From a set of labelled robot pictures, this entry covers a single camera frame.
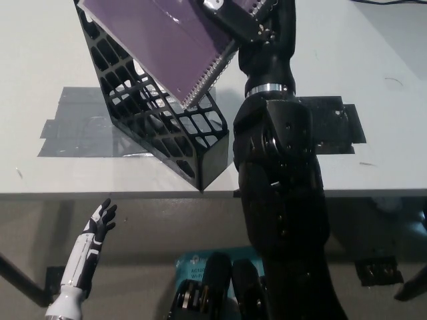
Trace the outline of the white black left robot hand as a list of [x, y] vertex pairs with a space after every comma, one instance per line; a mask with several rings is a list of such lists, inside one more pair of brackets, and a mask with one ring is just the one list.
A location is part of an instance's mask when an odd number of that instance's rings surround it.
[[86, 297], [89, 296], [105, 236], [115, 227], [113, 219], [117, 205], [110, 204], [111, 199], [100, 204], [77, 237], [65, 266], [61, 287], [76, 287], [82, 290]]

